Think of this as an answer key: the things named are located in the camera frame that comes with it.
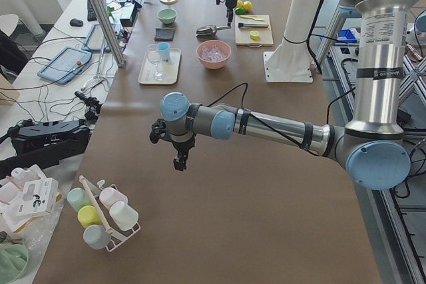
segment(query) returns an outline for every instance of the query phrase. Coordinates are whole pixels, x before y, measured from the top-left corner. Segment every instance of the white desk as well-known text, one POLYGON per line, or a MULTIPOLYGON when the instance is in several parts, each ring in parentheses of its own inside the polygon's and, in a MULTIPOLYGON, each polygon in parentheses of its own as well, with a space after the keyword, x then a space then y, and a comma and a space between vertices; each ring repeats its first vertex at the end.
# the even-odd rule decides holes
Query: white desk
MULTIPOLYGON (((72 0, 70 5, 59 18, 59 20, 55 23, 55 28, 51 29, 44 41, 68 37, 66 34, 72 35, 74 37, 86 37, 91 26, 97 23, 97 21, 87 22, 86 2, 87 0, 72 0), (78 18, 83 20, 84 25, 82 27, 70 26, 69 21, 72 18, 78 18)), ((82 43, 80 41, 84 41, 84 39, 79 39, 79 41, 76 39, 49 41, 48 43, 41 45, 35 51, 33 57, 45 57, 51 59, 67 46, 81 48, 82 43)), ((83 118, 85 113, 85 107, 83 107, 84 105, 79 99, 75 98, 74 100, 72 100, 72 103, 62 105, 57 105, 58 103, 60 103, 60 101, 55 101, 60 99, 68 99, 63 102, 70 102, 71 99, 75 97, 74 92, 80 91, 86 81, 96 75, 98 64, 95 62, 97 62, 98 59, 99 55, 93 54, 93 57, 90 61, 90 63, 93 64, 83 73, 77 75, 71 82, 67 83, 66 85, 49 85, 49 82, 37 76, 37 72, 41 68, 43 68, 43 65, 40 65, 39 63, 46 64, 48 63, 47 60, 35 59, 29 61, 25 68, 22 70, 21 74, 13 83, 13 86, 20 92, 20 96, 17 99, 18 102, 21 102, 19 104, 27 110, 21 108, 21 106, 19 106, 19 104, 17 103, 14 103, 12 106, 0 106, 0 132, 3 132, 1 135, 5 134, 9 127, 16 125, 16 123, 22 119, 33 118, 34 121, 48 122, 55 120, 72 120, 74 118, 83 118), (24 88, 29 87, 36 88, 30 90, 23 90, 24 88), (68 116, 63 116, 59 114, 67 114, 70 111, 74 112, 72 112, 68 116)), ((111 84, 113 76, 117 71, 117 65, 111 54, 104 55, 101 70, 101 74, 107 77, 109 83, 111 84)), ((105 98, 107 97, 107 90, 108 87, 104 83, 98 85, 91 91, 90 94, 87 95, 95 96, 96 98, 98 98, 100 103, 103 103, 105 101, 105 98)), ((0 145, 0 159, 6 159, 14 155, 15 150, 12 147, 10 139, 7 139, 6 141, 4 141, 4 143, 0 145)), ((45 169, 43 171, 48 177, 52 177, 58 180, 61 191, 64 194, 67 194, 74 180, 76 171, 79 168, 81 158, 82 155, 78 155, 61 160, 60 165, 45 169)), ((45 234, 43 235, 48 241, 41 248, 42 254, 35 255, 34 252, 30 250, 30 262, 25 272, 25 275, 19 280, 17 280, 15 283, 28 284, 33 282, 34 276, 41 264, 43 254, 50 240, 50 231, 53 231, 56 222, 56 219, 53 220, 52 223, 49 224, 49 227, 51 229, 45 232, 45 234)), ((4 221, 2 220, 0 215, 0 229, 4 228, 3 223, 4 221)))

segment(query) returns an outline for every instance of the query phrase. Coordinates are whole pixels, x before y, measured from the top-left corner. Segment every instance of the white box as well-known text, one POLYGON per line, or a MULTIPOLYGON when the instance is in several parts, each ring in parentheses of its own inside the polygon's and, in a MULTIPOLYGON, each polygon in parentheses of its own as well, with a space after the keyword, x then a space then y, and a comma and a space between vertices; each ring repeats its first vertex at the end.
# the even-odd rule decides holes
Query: white box
POLYGON ((58 181, 53 178, 25 182, 16 206, 16 216, 37 217, 52 213, 57 192, 58 181))

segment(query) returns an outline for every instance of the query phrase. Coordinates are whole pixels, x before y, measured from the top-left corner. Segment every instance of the ice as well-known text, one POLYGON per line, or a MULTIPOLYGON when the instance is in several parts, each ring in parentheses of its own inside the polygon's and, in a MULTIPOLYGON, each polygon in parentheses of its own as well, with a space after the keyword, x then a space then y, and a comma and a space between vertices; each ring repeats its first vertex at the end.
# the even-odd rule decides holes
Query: ice
POLYGON ((201 49, 201 58, 206 61, 218 63, 226 58, 226 54, 216 46, 211 49, 204 47, 201 49))

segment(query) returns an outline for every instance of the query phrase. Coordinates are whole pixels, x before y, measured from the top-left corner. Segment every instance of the desk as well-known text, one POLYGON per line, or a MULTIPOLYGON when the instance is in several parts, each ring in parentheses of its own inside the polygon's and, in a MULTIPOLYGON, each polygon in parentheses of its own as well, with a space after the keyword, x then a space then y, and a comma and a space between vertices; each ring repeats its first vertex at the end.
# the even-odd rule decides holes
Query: desk
MULTIPOLYGON (((87 0, 72 0, 70 5, 61 15, 60 19, 55 23, 56 29, 52 29, 45 37, 44 41, 68 37, 66 34, 72 35, 74 37, 85 37, 89 32, 91 25, 97 23, 96 21, 90 23, 85 20, 85 17, 87 16, 86 1, 87 0), (69 21, 71 18, 75 17, 84 20, 85 25, 81 28, 71 27, 69 25, 69 21)), ((35 51, 33 57, 53 58, 66 46, 81 48, 82 43, 80 41, 83 40, 84 39, 79 39, 79 41, 76 39, 62 39, 58 41, 49 41, 41 45, 35 51)), ((48 122, 56 120, 75 120, 76 118, 82 118, 85 113, 83 103, 79 103, 77 98, 74 99, 74 101, 71 101, 71 99, 75 97, 75 91, 80 90, 80 88, 84 85, 84 83, 86 83, 87 80, 93 78, 96 75, 97 63, 95 62, 97 62, 98 59, 99 55, 94 54, 91 60, 91 63, 94 64, 92 64, 86 71, 76 76, 71 82, 65 85, 52 84, 49 86, 46 86, 49 84, 48 81, 45 81, 37 76, 37 71, 43 67, 39 63, 46 64, 48 61, 44 59, 36 59, 36 61, 39 63, 36 63, 35 60, 29 61, 13 83, 13 86, 19 89, 40 87, 43 85, 45 86, 32 90, 19 90, 21 94, 18 98, 18 101, 22 102, 20 105, 23 106, 26 110, 21 108, 17 103, 12 106, 0 106, 1 135, 6 133, 9 127, 16 125, 16 123, 22 119, 33 118, 34 121, 48 122), (59 99, 68 99, 62 102, 71 103, 57 105, 52 108, 52 110, 49 110, 50 107, 61 103, 61 101, 53 102, 59 99), (74 112, 72 112, 69 116, 61 115, 68 113, 69 110, 74 112)), ((117 67, 111 54, 106 54, 104 56, 101 70, 102 75, 105 76, 107 74, 108 81, 112 82, 112 78, 117 70, 117 67)), ((107 86, 104 87, 103 85, 99 85, 91 91, 91 95, 97 97, 100 103, 103 103, 107 96, 107 91, 107 86)), ((15 149, 12 147, 10 139, 7 139, 0 145, 0 159, 6 159, 14 155, 15 149)), ((66 194, 71 187, 71 182, 73 181, 76 171, 80 165, 81 158, 81 155, 73 156, 61 160, 61 163, 58 166, 53 166, 44 170, 48 177, 52 177, 59 181, 59 187, 64 194, 66 194)), ((0 226, 2 226, 4 223, 1 219, 2 217, 0 216, 0 226)), ((48 239, 50 238, 49 231, 52 230, 47 230, 47 233, 44 235, 48 239)), ((33 253, 34 252, 30 251, 30 262, 24 277, 18 280, 16 283, 27 284, 33 281, 38 266, 42 260, 42 256, 33 253)))
MULTIPOLYGON (((275 48, 291 0, 251 1, 254 14, 270 15, 275 48)), ((139 85, 164 7, 146 0, 79 169, 93 182, 115 183, 143 229, 113 253, 95 251, 65 206, 35 283, 380 283, 353 185, 336 163, 251 137, 197 136, 187 171, 177 172, 172 146, 149 142, 160 99, 172 91, 208 104, 248 82, 246 108, 314 124, 325 122, 327 107, 318 75, 313 84, 266 82, 264 49, 237 48, 233 29, 216 34, 232 47, 229 63, 204 69, 194 34, 225 23, 226 9, 215 0, 171 5, 178 12, 171 47, 182 50, 178 81, 139 85)), ((239 105, 241 93, 224 102, 239 105)))

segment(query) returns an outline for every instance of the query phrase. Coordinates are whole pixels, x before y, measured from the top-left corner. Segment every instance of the glass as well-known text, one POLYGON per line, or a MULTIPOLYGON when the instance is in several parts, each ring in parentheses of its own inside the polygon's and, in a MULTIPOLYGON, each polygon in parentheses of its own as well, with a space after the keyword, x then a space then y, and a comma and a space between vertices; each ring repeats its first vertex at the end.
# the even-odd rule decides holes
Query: glass
POLYGON ((156 68, 156 72, 154 73, 154 79, 157 80, 157 81, 164 80, 164 78, 166 78, 166 74, 159 71, 159 69, 158 69, 158 64, 161 61, 161 56, 160 56, 160 52, 157 49, 157 45, 149 45, 146 48, 146 58, 156 68))

